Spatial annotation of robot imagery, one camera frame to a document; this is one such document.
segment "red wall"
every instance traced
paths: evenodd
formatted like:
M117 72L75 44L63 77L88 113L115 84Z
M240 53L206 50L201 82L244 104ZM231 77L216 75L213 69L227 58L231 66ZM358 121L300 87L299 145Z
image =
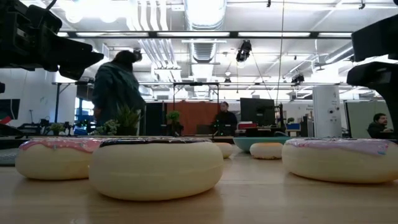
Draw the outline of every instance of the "red wall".
M167 103L167 111L173 110L173 103ZM178 102L175 110L180 112L180 123L184 126L183 135L194 135L198 124L211 124L217 115L218 105L207 102Z

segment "teal bowl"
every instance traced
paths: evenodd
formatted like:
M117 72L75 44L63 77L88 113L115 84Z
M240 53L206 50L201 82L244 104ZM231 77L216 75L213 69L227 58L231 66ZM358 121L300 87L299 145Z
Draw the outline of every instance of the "teal bowl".
M279 142L281 144L285 144L287 140L291 139L290 137L238 137L234 138L234 143L244 152L250 152L250 146L254 143L262 143L262 142Z

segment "donut pillow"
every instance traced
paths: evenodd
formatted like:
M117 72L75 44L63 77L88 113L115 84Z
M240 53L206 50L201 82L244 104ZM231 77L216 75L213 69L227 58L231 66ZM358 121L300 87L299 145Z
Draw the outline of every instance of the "donut pillow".
M291 139L282 149L284 167L330 182L376 184L398 179L398 147L381 139Z
M84 179L91 155L100 144L101 140L92 138L32 139L19 146L16 169L32 179Z
M232 145L230 143L218 142L215 144L221 150L221 153L223 154L224 159L226 159L232 155L233 150L232 150Z
M90 182L112 198L156 201L209 190L222 173L223 155L207 139L110 139L93 153Z
M279 142L254 143L250 146L250 154L256 159L280 159L282 147Z

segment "pink frosting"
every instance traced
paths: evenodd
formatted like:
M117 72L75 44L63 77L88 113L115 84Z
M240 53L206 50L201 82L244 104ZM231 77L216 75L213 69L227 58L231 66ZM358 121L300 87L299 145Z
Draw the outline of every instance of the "pink frosting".
M296 138L286 141L285 144L295 147L314 147L317 149L346 149L371 155L386 155L388 146L392 142L382 139L304 139Z
M93 138L35 138L19 146L19 149L28 150L34 145L41 144L47 148L59 149L70 148L78 151L92 153L99 148L104 139Z

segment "man in dark jacket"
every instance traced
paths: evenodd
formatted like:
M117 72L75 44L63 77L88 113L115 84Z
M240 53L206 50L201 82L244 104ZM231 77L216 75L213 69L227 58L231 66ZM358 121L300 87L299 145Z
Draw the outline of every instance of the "man in dark jacket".
M384 113L378 113L373 116L373 122L369 124L368 133L372 138L385 138L386 133L391 133L392 129L387 126L387 116Z
M132 74L132 64L140 59L141 53L123 50L113 61L102 64L98 69L92 102L99 126L114 119L124 105L135 110L144 109L145 101L139 93L138 80Z
M225 132L226 135L234 135L236 127L238 125L238 120L234 113L228 111L229 105L227 102L222 102L220 104L220 112L215 117L213 124L220 126L222 133Z

